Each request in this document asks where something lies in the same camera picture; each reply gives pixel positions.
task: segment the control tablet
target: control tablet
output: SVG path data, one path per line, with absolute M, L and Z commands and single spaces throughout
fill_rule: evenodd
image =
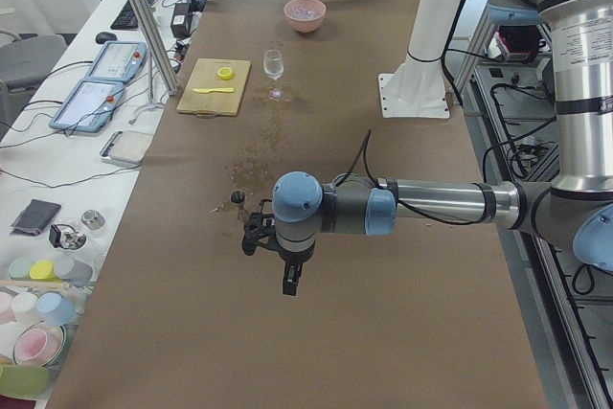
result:
M 120 81 L 80 80 L 49 126 L 81 134 L 96 133 L 110 120 L 123 93 Z
M 146 57 L 147 45 L 144 42 L 111 40 L 104 43 L 86 77 L 127 83 L 136 75 Z

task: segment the white pillar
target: white pillar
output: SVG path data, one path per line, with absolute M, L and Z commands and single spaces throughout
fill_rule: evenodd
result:
M 420 0 L 409 51 L 419 59 L 436 59 L 443 48 L 461 0 Z M 383 117 L 449 117 L 439 61 L 419 62 L 407 54 L 394 74 L 379 75 Z

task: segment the metal frame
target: metal frame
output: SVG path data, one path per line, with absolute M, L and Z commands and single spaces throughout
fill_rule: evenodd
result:
M 129 0 L 134 13 L 138 19 L 139 27 L 143 31 L 145 40 L 151 55 L 155 59 L 155 65 L 164 80 L 164 84 L 169 91 L 169 95 L 175 95 L 178 91 L 176 75 L 170 66 L 164 42 L 157 30 L 157 25 L 153 19 L 153 13 L 147 0 Z

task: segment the yellow plastic knife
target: yellow plastic knife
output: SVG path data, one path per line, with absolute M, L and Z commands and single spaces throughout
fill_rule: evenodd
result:
M 221 88 L 194 88 L 192 91 L 194 93 L 234 93 L 234 88 L 232 87 L 221 87 Z

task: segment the wooden cutting board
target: wooden cutting board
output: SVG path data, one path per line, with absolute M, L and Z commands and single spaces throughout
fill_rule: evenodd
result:
M 222 80 L 217 75 L 220 67 L 231 67 L 234 77 Z M 176 110 L 182 114 L 226 115 L 236 117 L 251 61 L 239 59 L 200 58 L 193 68 Z M 233 87 L 234 93 L 195 93 L 194 88 Z

